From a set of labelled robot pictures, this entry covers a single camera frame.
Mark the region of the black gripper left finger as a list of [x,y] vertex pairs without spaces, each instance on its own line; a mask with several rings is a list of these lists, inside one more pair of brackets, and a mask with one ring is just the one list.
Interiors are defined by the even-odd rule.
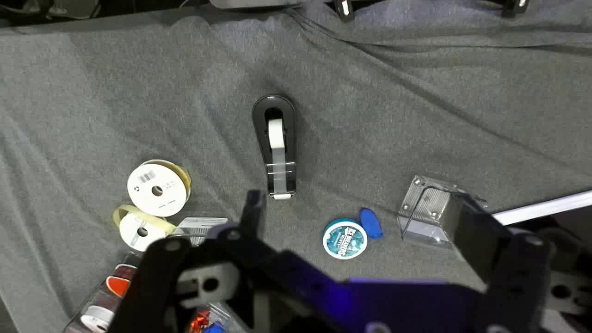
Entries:
[[154,242],[117,308],[111,333],[189,333],[198,308],[222,303],[232,319],[256,329],[256,281],[267,244],[259,238],[267,194],[250,190],[235,225],[202,244],[187,236]]

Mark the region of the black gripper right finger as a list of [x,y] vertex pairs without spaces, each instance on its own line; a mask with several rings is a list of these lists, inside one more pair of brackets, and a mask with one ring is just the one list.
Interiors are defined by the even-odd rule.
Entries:
[[455,194],[454,205],[454,244],[487,282],[474,314],[476,333],[539,333],[554,244],[509,231],[468,194]]

